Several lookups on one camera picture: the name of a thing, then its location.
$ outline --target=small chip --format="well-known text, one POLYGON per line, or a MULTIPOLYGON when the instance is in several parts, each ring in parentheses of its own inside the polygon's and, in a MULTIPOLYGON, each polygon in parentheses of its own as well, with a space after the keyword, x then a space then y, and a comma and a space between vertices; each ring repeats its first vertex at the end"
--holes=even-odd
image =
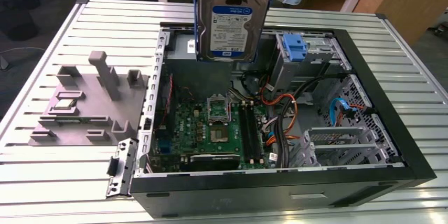
POLYGON ((76 99, 61 99, 56 103, 53 109, 54 110, 69 110, 74 106, 74 103, 76 103, 76 99))

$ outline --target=motherboard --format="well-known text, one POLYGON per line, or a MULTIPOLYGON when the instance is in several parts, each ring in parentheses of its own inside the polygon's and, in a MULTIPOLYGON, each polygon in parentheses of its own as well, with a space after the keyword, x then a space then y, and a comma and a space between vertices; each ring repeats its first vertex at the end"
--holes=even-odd
POLYGON ((262 169, 269 167, 257 128, 266 120, 264 105, 226 102, 180 103, 172 137, 156 139, 152 172, 262 169))

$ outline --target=black expansion slot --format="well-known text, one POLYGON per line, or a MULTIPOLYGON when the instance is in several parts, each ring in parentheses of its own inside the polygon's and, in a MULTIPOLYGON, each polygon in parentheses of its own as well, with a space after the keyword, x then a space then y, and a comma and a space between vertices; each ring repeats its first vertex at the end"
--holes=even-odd
POLYGON ((240 130, 242 137, 244 161, 252 163, 261 159, 261 146, 257 136, 257 124, 250 105, 240 105, 240 130))

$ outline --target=hard drive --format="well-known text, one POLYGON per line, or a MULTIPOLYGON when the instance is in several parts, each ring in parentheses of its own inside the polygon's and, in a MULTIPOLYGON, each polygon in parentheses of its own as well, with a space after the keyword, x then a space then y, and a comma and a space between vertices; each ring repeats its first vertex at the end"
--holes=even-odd
POLYGON ((269 0, 197 0, 198 60, 253 62, 269 0))

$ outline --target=metal table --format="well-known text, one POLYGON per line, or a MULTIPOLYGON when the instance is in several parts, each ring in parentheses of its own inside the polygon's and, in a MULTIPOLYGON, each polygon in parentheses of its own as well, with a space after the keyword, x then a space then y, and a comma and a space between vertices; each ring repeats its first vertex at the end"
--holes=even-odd
MULTIPOLYGON (((93 72, 88 55, 102 50, 118 73, 132 68, 150 74, 158 23, 192 22, 192 17, 190 4, 78 0, 0 123, 1 223, 150 220, 134 200, 104 201, 113 146, 26 143, 58 84, 53 75, 60 65, 93 72)), ((369 14, 273 8, 265 24, 348 30, 438 178, 358 207, 208 216, 186 222, 446 223, 448 96, 389 22, 369 14)))

